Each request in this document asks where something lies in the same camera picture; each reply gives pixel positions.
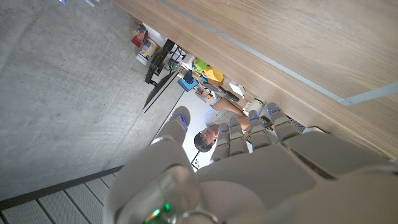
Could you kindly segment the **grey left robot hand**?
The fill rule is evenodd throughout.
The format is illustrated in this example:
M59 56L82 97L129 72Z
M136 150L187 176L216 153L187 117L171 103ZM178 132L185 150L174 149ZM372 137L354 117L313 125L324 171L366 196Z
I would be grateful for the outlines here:
M351 141L301 133L267 105L273 144L257 111L251 143L238 120L219 128L210 163L194 171L183 149L190 113L178 107L109 188L105 223L396 223L397 164Z

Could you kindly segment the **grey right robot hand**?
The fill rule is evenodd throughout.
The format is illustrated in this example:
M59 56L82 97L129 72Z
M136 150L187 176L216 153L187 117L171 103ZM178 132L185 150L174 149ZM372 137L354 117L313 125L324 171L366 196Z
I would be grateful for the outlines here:
M63 5L74 5L74 6L82 6L82 5L87 5L87 6L91 6L91 7L95 7L100 0L58 0L61 4Z

